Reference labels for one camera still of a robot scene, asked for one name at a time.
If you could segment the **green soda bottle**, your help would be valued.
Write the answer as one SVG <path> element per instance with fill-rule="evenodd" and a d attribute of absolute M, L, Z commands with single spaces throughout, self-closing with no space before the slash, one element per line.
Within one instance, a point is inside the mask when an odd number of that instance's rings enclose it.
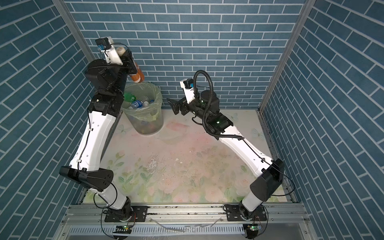
<path fill-rule="evenodd" d="M 132 93 L 124 93 L 124 101 L 128 103 L 132 103 L 136 100 L 136 96 Z"/>

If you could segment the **brown coffee bottle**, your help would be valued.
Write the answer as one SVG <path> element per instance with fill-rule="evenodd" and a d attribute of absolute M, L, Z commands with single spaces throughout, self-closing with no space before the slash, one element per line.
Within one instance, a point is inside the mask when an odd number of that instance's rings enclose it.
<path fill-rule="evenodd" d="M 134 83 L 141 83 L 145 80 L 145 76 L 139 65 L 136 62 L 134 62 L 134 64 L 134 72 L 132 74 L 129 74 L 129 76 Z"/>

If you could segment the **blue label Pocari bottle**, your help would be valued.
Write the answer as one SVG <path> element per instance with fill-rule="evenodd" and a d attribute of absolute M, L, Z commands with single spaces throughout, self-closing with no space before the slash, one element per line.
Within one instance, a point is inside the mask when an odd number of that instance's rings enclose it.
<path fill-rule="evenodd" d="M 131 108 L 133 109 L 139 109 L 139 108 L 142 108 L 143 107 L 143 102 L 139 101 L 139 100 L 135 100 L 131 103 L 130 105 Z"/>

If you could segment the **clear bottle blue cap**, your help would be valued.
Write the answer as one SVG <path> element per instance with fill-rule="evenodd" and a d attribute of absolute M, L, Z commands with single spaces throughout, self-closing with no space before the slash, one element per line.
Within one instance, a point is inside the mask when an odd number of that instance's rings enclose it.
<path fill-rule="evenodd" d="M 149 105 L 153 104 L 154 102 L 155 102 L 154 100 L 144 101 L 143 102 L 143 108 L 148 107 Z"/>

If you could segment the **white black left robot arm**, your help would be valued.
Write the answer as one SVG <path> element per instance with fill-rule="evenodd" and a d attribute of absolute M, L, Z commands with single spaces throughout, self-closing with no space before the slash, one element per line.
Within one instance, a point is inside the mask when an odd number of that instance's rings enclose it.
<path fill-rule="evenodd" d="M 132 52 L 122 47 L 89 63 L 85 76 L 96 93 L 87 108 L 87 125 L 74 158 L 60 168 L 61 176 L 99 195 L 120 221 L 131 218 L 131 201 L 113 184 L 113 171 L 101 168 L 100 163 L 122 113 L 127 77 L 137 72 Z"/>

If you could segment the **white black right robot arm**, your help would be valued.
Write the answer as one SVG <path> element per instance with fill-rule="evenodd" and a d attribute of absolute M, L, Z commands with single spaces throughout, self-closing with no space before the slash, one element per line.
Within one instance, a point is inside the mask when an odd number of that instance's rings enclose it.
<path fill-rule="evenodd" d="M 239 203 L 238 212 L 244 220 L 256 216 L 260 205 L 266 202 L 283 183 L 285 164 L 282 160 L 273 160 L 258 150 L 236 128 L 234 123 L 223 115 L 219 109 L 219 99 L 213 94 L 209 105 L 210 91 L 203 91 L 198 99 L 188 102 L 184 97 L 181 100 L 167 99 L 174 114 L 186 115 L 191 112 L 202 120 L 201 125 L 206 133 L 210 134 L 243 160 L 253 172 L 256 179 L 250 184 L 250 192 Z"/>

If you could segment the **mesh bin with green bag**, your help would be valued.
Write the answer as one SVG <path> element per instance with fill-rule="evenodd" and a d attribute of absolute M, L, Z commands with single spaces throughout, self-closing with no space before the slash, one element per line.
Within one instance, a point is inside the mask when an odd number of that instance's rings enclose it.
<path fill-rule="evenodd" d="M 139 109 L 133 109 L 130 107 L 131 103 L 123 101 L 122 111 L 139 134 L 152 135 L 158 132 L 164 124 L 161 90 L 152 83 L 141 82 L 138 84 L 127 84 L 124 93 L 132 93 L 141 102 L 155 101 L 148 107 Z"/>

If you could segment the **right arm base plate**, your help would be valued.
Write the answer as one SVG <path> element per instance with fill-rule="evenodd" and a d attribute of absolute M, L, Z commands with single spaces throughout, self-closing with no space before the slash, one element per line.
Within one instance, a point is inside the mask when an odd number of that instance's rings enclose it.
<path fill-rule="evenodd" d="M 266 221 L 267 213 L 263 206 L 258 206 L 252 212 L 248 211 L 242 203 L 238 205 L 226 204 L 223 205 L 223 210 L 226 213 L 227 221 L 239 222 L 239 221 Z"/>

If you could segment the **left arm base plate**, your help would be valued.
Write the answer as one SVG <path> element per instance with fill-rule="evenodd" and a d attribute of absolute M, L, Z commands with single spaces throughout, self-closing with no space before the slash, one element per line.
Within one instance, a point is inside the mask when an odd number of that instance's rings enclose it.
<path fill-rule="evenodd" d="M 141 223 L 145 222 L 148 206 L 128 206 L 121 210 L 107 209 L 103 211 L 106 223 Z"/>

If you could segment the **aluminium mounting rail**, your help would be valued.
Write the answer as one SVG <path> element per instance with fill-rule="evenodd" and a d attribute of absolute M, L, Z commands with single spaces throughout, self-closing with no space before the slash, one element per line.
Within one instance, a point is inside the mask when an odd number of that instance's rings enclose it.
<path fill-rule="evenodd" d="M 240 215 L 237 204 L 132 204 L 136 222 L 143 224 L 289 223 L 309 222 L 303 204 L 264 203 L 254 217 Z"/>

